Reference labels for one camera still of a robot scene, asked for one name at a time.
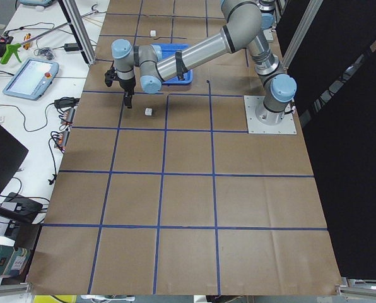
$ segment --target black monitor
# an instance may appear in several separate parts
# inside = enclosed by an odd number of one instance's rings
[[[27,153],[28,150],[25,146],[0,125],[0,194],[23,163]],[[40,210],[42,205],[28,199],[27,207],[23,207],[25,204],[21,202],[21,196],[18,199],[13,197],[12,194],[10,196],[9,201],[19,203],[22,206],[21,210],[11,211],[0,207],[0,216],[20,223],[32,223],[38,212],[35,209]],[[32,207],[33,210],[31,212],[24,209],[30,208],[30,204],[36,207]]]

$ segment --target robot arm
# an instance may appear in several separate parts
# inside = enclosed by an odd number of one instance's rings
[[[136,84],[134,66],[140,67],[142,89],[146,93],[157,93],[162,87],[162,82],[175,76],[182,79],[183,74],[192,68],[223,54],[232,54],[248,47],[256,64],[257,74],[266,89],[264,105],[266,104],[268,115],[262,113],[262,116],[265,116],[262,120],[270,123],[272,118],[276,118],[279,116],[277,114],[285,110],[287,103],[294,96],[296,87],[293,91],[292,86],[286,85],[293,79],[284,74],[278,57],[269,48],[262,29],[270,27],[273,18],[269,13],[261,13],[260,2],[262,1],[221,0],[221,10],[227,24],[220,32],[188,49],[177,51],[175,56],[164,60],[161,49],[156,45],[133,47],[127,40],[114,41],[114,67],[106,74],[106,84],[110,86],[112,81],[119,81],[125,89],[124,102],[131,107],[131,97]]]

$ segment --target orange object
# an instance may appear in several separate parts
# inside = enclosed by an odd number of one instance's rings
[[[24,41],[25,41],[25,40],[28,40],[29,38],[31,38],[31,34],[30,34],[30,33],[28,33],[28,34],[25,35],[25,37],[24,37]],[[27,44],[24,44],[24,45],[23,45],[23,48],[24,48],[24,49],[29,49],[29,48],[31,47],[31,43],[32,43],[32,42],[27,43]]]

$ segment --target blue container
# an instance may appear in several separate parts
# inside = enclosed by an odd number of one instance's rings
[[[153,45],[159,45],[162,48],[163,52],[163,59],[174,56],[176,51],[182,51],[189,47],[190,45],[188,44],[164,44],[164,43],[159,43],[159,44],[153,44]],[[192,82],[194,79],[192,70],[188,71],[188,73],[184,74],[184,80],[178,80],[177,77],[174,77],[172,79],[167,80],[166,82],[163,82],[163,85],[188,85],[189,83]]]

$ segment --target small white block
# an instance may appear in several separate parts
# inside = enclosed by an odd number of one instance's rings
[[[146,110],[144,111],[144,114],[145,114],[146,116],[151,116],[152,113],[153,113],[153,109],[146,109]]]

